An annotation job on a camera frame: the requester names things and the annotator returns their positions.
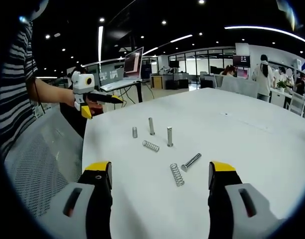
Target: laptop screen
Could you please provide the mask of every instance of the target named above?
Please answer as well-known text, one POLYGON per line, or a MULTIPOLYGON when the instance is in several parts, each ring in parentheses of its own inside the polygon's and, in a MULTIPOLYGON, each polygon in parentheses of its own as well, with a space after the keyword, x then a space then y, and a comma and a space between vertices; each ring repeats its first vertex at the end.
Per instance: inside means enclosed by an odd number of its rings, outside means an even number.
POLYGON ((124 78, 140 78, 142 68, 142 57, 144 48, 139 48, 132 53, 126 55, 124 66, 124 78))

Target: person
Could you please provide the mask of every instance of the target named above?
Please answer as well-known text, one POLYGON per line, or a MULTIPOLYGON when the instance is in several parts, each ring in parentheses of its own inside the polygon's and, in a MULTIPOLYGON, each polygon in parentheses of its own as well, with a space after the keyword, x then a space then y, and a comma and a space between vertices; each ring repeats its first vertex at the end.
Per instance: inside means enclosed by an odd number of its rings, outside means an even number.
MULTIPOLYGON (((31 101, 74 107, 72 90, 48 85, 34 76, 37 66, 31 47, 32 21, 43 13, 47 2, 32 6, 30 13, 18 21, 18 31, 8 54, 3 56, 0 75, 0 155, 3 160, 16 139, 35 120, 31 101)), ((102 108, 88 99, 86 102, 91 109, 102 108)))
POLYGON ((279 67, 278 70, 275 70, 274 72, 274 76, 273 76, 274 80, 273 80, 273 88, 276 88, 278 85, 279 81, 286 81, 287 80, 287 76, 286 76, 286 70, 284 67, 279 67))
POLYGON ((298 77, 297 82, 296 82, 296 88, 297 88, 297 93, 299 95, 304 95, 305 94, 305 82, 303 77, 298 77))
POLYGON ((226 69, 220 73, 220 75, 223 76, 235 76, 236 74, 236 68, 234 66, 228 65, 226 66, 226 69))
POLYGON ((252 75, 252 80, 259 83, 258 99, 269 101, 270 87, 273 82, 273 70, 268 64, 268 57, 261 55, 261 64, 256 67, 252 75))

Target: striped shirt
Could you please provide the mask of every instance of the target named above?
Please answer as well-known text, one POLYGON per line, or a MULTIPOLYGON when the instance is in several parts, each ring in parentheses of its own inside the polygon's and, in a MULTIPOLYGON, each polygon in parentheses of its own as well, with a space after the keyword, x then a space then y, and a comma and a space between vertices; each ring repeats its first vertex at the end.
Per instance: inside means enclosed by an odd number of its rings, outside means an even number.
POLYGON ((22 24, 2 67, 0 145, 3 160, 18 136, 35 120, 25 84, 37 71, 31 39, 32 23, 22 24))

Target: fluorescent light strip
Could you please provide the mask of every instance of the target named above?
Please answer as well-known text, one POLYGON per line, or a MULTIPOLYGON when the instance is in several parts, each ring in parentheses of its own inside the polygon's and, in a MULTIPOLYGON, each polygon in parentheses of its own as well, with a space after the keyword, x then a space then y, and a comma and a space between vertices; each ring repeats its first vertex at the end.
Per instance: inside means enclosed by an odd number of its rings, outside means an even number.
POLYGON ((149 50, 149 51, 146 51, 144 54, 143 54, 143 56, 145 56, 146 54, 148 54, 148 53, 150 53, 150 52, 152 52, 152 51, 155 51, 155 50, 157 50, 158 49, 158 47, 155 47, 155 48, 153 48, 153 49, 151 49, 151 50, 149 50))
POLYGON ((260 29, 260 30, 276 31, 276 32, 289 35, 291 37, 294 37, 298 40, 301 40, 301 41, 305 42, 305 39, 303 39, 302 37, 299 37, 297 35, 294 35, 290 32, 282 31, 282 30, 275 29, 275 28, 264 27, 264 26, 227 26, 224 29, 260 29))
POLYGON ((54 76, 35 76, 36 78, 39 79, 57 79, 58 77, 54 77, 54 76))
POLYGON ((176 42, 176 41, 180 41, 180 40, 183 40, 183 39, 186 39, 186 38, 189 38, 189 37, 192 37, 192 35, 183 36, 183 37, 178 38, 178 39, 176 39, 176 40, 172 40, 171 43, 174 43, 174 42, 176 42))
POLYGON ((98 27, 98 61, 102 60, 103 31, 103 26, 98 27))

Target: laptop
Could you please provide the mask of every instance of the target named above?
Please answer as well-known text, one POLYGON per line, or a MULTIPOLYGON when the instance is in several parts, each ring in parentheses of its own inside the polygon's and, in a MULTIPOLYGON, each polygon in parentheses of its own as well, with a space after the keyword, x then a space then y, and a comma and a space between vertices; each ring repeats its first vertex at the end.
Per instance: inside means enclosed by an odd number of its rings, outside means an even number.
POLYGON ((136 82, 141 82, 141 70, 142 70, 142 59, 143 59, 144 48, 141 47, 132 53, 129 53, 125 57, 124 65, 124 76, 120 81, 116 81, 104 86, 100 89, 103 91, 113 91, 118 88, 126 87, 132 85, 136 82))

